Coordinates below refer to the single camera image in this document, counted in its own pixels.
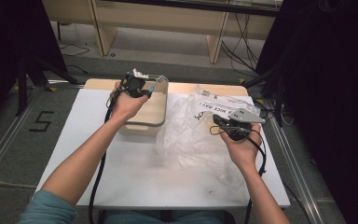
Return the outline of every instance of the black cable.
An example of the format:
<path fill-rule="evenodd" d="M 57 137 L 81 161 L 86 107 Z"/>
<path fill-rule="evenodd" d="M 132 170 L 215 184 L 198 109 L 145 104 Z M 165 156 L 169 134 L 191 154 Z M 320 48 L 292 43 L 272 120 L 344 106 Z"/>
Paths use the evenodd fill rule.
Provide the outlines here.
<path fill-rule="evenodd" d="M 226 45 L 226 43 L 224 41 L 222 41 L 222 44 L 223 44 L 223 47 L 226 48 L 226 50 L 230 53 L 230 55 L 228 55 L 228 53 L 224 50 L 223 48 L 223 52 L 225 52 L 225 54 L 231 59 L 231 67 L 238 72 L 238 70 L 236 70 L 232 64 L 232 61 L 235 61 L 236 63 L 239 63 L 239 64 L 243 64 L 245 65 L 247 68 L 251 69 L 253 72 L 255 72 L 254 68 L 252 68 L 248 63 L 246 63 L 243 59 L 241 59 L 237 54 L 235 54 L 235 49 L 234 51 L 229 49 L 228 46 Z"/>
<path fill-rule="evenodd" d="M 261 136 L 261 134 L 255 130 L 251 130 L 251 131 L 258 133 L 258 135 L 260 135 L 260 138 L 262 139 L 263 144 L 264 144 L 264 139 Z M 266 172 L 265 167 L 266 167 L 267 155 L 265 152 L 263 152 L 261 147 L 251 137 L 249 137 L 248 135 L 245 135 L 245 138 L 248 139 L 255 147 L 257 147 L 257 149 L 261 152 L 261 155 L 263 156 L 263 163 L 261 164 L 260 169 L 258 170 L 258 174 L 261 177 Z M 251 211 L 252 211 L 252 199 L 250 198 L 249 202 L 248 202 L 248 206 L 246 207 L 246 216 L 245 216 L 245 222 L 244 222 L 245 224 L 249 223 Z"/>
<path fill-rule="evenodd" d="M 243 39 L 243 42 L 245 43 L 245 46 L 246 46 L 246 53 L 248 55 L 248 59 L 251 64 L 250 66 L 255 70 L 252 60 L 255 62 L 255 65 L 256 65 L 258 59 L 255 56 L 255 54 L 253 53 L 253 51 L 251 50 L 249 43 L 248 43 L 248 23 L 249 23 L 250 16 L 248 14 L 245 15 L 245 27 L 243 28 L 243 30 L 241 28 L 240 20 L 238 19 L 237 13 L 235 14 L 235 18 L 237 20 L 238 27 L 240 28 L 240 33 L 241 33 L 240 41 L 241 41 L 241 39 Z"/>
<path fill-rule="evenodd" d="M 300 206 L 301 210 L 304 212 L 304 215 L 307 218 L 307 221 L 309 222 L 309 224 L 311 224 L 312 222 L 310 221 L 310 217 L 308 216 L 307 210 L 305 210 L 304 204 L 302 204 L 302 202 L 297 198 L 295 193 L 289 188 L 289 186 L 286 183 L 283 182 L 283 185 L 285 188 L 287 188 L 290 191 L 290 193 L 293 195 L 293 197 L 295 197 L 298 205 Z"/>
<path fill-rule="evenodd" d="M 79 53 L 76 53 L 76 54 L 63 54 L 63 55 L 65 55 L 65 56 L 77 56 L 77 55 L 84 54 L 84 53 L 90 51 L 90 49 L 88 49 L 88 48 L 79 47 L 78 45 L 74 45 L 74 44 L 68 44 L 68 45 L 66 45 L 66 46 L 64 46 L 64 47 L 62 47 L 60 49 L 66 49 L 69 46 L 73 46 L 73 47 L 76 47 L 76 48 L 79 48 L 79 49 L 85 49 L 85 50 L 83 52 L 79 52 Z"/>
<path fill-rule="evenodd" d="M 108 106 L 108 109 L 106 111 L 104 123 L 106 123 L 109 120 L 110 115 L 112 114 L 113 106 L 115 106 L 115 102 L 116 102 L 115 99 L 111 100 L 110 105 Z M 92 209 L 94 207 L 94 199 L 95 199 L 95 195 L 97 193 L 97 188 L 100 184 L 101 176 L 103 175 L 103 168 L 104 168 L 105 160 L 106 160 L 106 152 L 103 154 L 103 157 L 101 158 L 100 169 L 98 170 L 98 174 L 95 179 L 94 186 L 92 187 L 91 195 L 89 197 L 89 223 L 90 224 L 94 223 L 94 218 L 92 216 Z"/>
<path fill-rule="evenodd" d="M 268 117 L 268 118 L 266 119 L 266 123 L 267 123 L 267 121 L 269 121 L 270 119 L 272 119 L 272 118 L 274 118 L 274 117 L 275 117 L 275 115 L 271 115 L 270 117 Z"/>
<path fill-rule="evenodd" d="M 106 210 L 100 210 L 98 213 L 98 224 L 104 224 L 104 218 L 106 216 Z"/>
<path fill-rule="evenodd" d="M 66 66 L 67 66 L 67 67 L 75 67 L 75 68 L 81 70 L 84 74 L 88 74 L 88 73 L 89 73 L 88 71 L 86 71 L 86 70 L 84 70 L 83 68 L 81 68 L 81 67 L 79 67 L 79 66 L 77 66 L 77 65 L 74 65 L 74 64 L 70 64 L 70 65 L 66 65 Z"/>
<path fill-rule="evenodd" d="M 215 134 L 218 134 L 218 133 L 212 133 L 212 128 L 214 127 L 219 127 L 220 129 L 222 128 L 227 128 L 227 127 L 220 127 L 220 126 L 212 126 L 210 129 L 209 129 L 209 132 L 213 135 Z M 260 132 L 258 131 L 255 131 L 255 130 L 250 130 L 250 132 L 255 132 L 257 133 L 259 136 L 260 136 L 260 139 L 262 140 L 262 143 L 263 143 L 263 146 L 264 146 L 264 151 L 263 149 L 251 138 L 249 137 L 247 134 L 245 134 L 245 138 L 247 140 L 249 140 L 256 148 L 257 150 L 261 153 L 262 157 L 263 157 L 263 162 L 260 166 L 260 169 L 258 170 L 258 174 L 260 176 L 262 176 L 265 172 L 266 172 L 266 163 L 267 163 L 267 150 L 266 150 L 266 145 L 264 143 L 264 139 L 263 137 L 261 136 Z M 247 205 L 247 208 L 246 208 L 246 216 L 245 216 L 245 224 L 248 224 L 249 223 L 249 218 L 250 218 L 250 215 L 251 215 L 251 211 L 252 211 L 252 199 L 249 199 L 249 202 L 248 202 L 248 205 Z"/>
<path fill-rule="evenodd" d="M 260 105 L 260 111 L 261 112 L 266 112 L 266 115 L 265 116 L 261 116 L 261 113 L 260 113 L 260 118 L 261 119 L 266 119 L 268 115 L 272 114 L 272 116 L 274 116 L 274 112 L 275 110 L 274 109 L 267 109 L 262 103 L 258 102 L 257 99 L 253 99 L 253 102 L 255 102 L 255 104 L 258 104 Z"/>
<path fill-rule="evenodd" d="M 129 75 L 126 75 L 121 79 L 121 82 L 119 84 L 120 87 L 123 85 L 124 79 L 127 79 L 128 76 Z M 121 94 L 121 91 L 114 91 L 110 94 L 109 99 L 108 99 L 108 102 L 110 101 L 109 105 L 107 105 L 108 102 L 106 102 L 107 111 L 106 111 L 106 115 L 104 118 L 104 123 L 106 123 L 110 119 L 110 116 L 112 115 L 113 108 L 115 107 L 115 104 L 116 104 L 116 99 L 118 98 L 118 96 L 120 94 Z M 94 223 L 94 218 L 92 216 L 92 209 L 94 207 L 94 199 L 95 199 L 95 195 L 97 193 L 98 186 L 101 181 L 101 176 L 103 175 L 103 168 L 104 168 L 105 160 L 106 160 L 106 152 L 103 154 L 103 157 L 101 158 L 100 168 L 98 170 L 98 174 L 95 179 L 94 186 L 92 187 L 91 195 L 89 197 L 89 223 L 90 224 Z"/>

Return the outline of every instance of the black curtain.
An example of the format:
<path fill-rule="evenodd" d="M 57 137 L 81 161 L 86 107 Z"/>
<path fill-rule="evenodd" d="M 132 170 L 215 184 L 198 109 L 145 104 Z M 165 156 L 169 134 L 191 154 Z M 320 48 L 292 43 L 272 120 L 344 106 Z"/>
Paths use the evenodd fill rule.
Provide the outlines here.
<path fill-rule="evenodd" d="M 18 61 L 29 55 L 36 55 L 66 71 L 42 1 L 0 0 L 0 104 L 16 81 Z M 29 75 L 41 75 L 48 70 L 27 62 Z"/>
<path fill-rule="evenodd" d="M 349 4 L 339 7 L 344 2 Z M 358 223 L 358 1 L 330 3 L 336 10 L 314 11 L 309 36 L 279 75 L 284 99 L 294 110 L 327 187 L 346 221 Z M 276 22 L 273 28 L 288 29 L 284 26 Z M 269 48 L 280 43 L 274 35 L 278 33 L 268 37 L 260 61 L 270 61 L 262 62 L 261 70 L 280 57 L 276 47 Z M 268 55 L 270 50 L 274 57 Z"/>

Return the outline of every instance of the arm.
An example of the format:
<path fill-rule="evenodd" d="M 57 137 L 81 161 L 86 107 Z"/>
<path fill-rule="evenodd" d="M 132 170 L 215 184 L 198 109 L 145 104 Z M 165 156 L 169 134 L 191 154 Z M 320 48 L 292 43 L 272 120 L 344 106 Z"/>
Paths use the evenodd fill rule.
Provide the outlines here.
<path fill-rule="evenodd" d="M 126 93 L 120 94 L 111 118 L 54 170 L 42 189 L 76 205 L 118 129 L 134 117 L 146 101 L 147 96 L 131 98 Z"/>
<path fill-rule="evenodd" d="M 252 129 L 260 133 L 260 125 L 252 124 Z M 233 141 L 226 133 L 221 133 L 221 136 L 227 145 L 230 158 L 245 178 L 258 222 L 289 223 L 286 215 L 257 172 L 255 167 L 257 148 L 247 140 Z M 258 145 L 261 144 L 261 139 L 257 133 L 250 132 L 249 136 Z"/>

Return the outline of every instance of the forearm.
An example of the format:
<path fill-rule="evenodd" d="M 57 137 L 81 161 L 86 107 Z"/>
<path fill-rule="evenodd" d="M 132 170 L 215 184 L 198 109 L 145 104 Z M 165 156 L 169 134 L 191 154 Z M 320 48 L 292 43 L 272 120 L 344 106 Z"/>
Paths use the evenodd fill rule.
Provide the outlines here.
<path fill-rule="evenodd" d="M 124 122 L 124 119 L 115 116 L 108 120 L 55 169 L 42 189 L 56 194 L 71 205 L 76 205 L 89 185 L 103 154 Z"/>
<path fill-rule="evenodd" d="M 258 223 L 290 223 L 255 168 L 240 167 Z"/>

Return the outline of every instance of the metal frame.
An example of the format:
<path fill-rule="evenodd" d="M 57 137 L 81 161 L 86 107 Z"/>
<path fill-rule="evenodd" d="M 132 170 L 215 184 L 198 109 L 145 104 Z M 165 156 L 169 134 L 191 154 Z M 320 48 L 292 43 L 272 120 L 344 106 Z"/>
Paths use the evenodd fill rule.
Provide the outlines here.
<path fill-rule="evenodd" d="M 266 108 L 274 108 L 271 101 L 266 101 Z M 303 201 L 304 207 L 307 211 L 310 221 L 315 224 L 323 224 L 321 212 L 316 204 L 310 189 L 308 188 L 307 181 L 302 175 L 301 169 L 296 161 L 295 154 L 293 153 L 283 128 L 279 126 L 275 119 L 271 119 L 272 128 L 278 138 L 278 142 L 281 146 L 282 153 L 286 159 L 286 163 L 289 166 L 289 170 L 292 173 L 292 177 L 295 180 L 298 193 Z"/>
<path fill-rule="evenodd" d="M 215 3 L 206 1 L 186 1 L 186 0 L 103 0 L 107 2 L 120 2 L 142 4 L 160 7 L 182 7 L 209 11 L 234 12 L 241 14 L 250 14 L 258 16 L 277 17 L 280 13 L 275 8 L 266 7 L 247 7 L 239 5 L 231 5 L 226 3 Z"/>
<path fill-rule="evenodd" d="M 17 116 L 6 131 L 4 137 L 0 141 L 0 161 L 4 158 L 7 150 L 19 133 L 23 123 L 26 121 L 32 111 L 35 100 L 42 94 L 44 87 L 36 87 L 29 99 L 28 105 L 23 109 L 22 113 Z"/>

